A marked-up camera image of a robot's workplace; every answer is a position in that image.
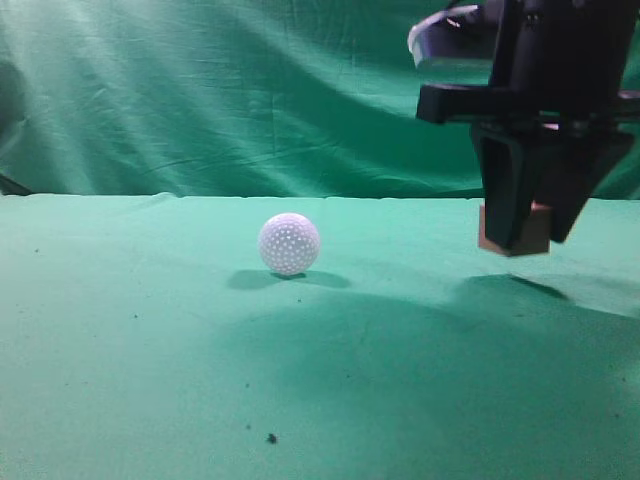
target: golf ball dimple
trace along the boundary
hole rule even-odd
[[[260,256],[281,275],[307,270],[320,253],[320,235],[315,225],[298,213],[281,213],[270,218],[260,231]]]

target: black mount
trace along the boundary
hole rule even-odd
[[[424,85],[417,117],[471,125],[485,235],[510,249],[531,205],[564,242],[635,138],[640,92],[621,91],[639,0],[504,0],[487,86]]]

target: brown cube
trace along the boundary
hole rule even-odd
[[[523,255],[537,255],[549,253],[551,208],[534,203],[531,214],[524,222],[522,235],[511,249],[504,249],[485,237],[485,207],[480,206],[480,229],[478,232],[478,246],[484,250],[515,257]]]

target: green cloth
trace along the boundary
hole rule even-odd
[[[41,193],[481,196],[467,126],[414,118],[423,82],[487,80],[415,71],[409,29],[446,3],[3,2],[0,60],[25,77],[29,119],[0,172]],[[598,195],[640,198],[639,158]]]
[[[517,259],[476,200],[0,205],[3,480],[640,478],[640,202]]]

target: green backdrop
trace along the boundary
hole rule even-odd
[[[28,107],[2,171],[51,193],[481,195],[468,128],[414,117],[423,81],[486,79],[414,70],[408,30],[444,3],[2,0]],[[639,155],[598,195],[640,198]]]

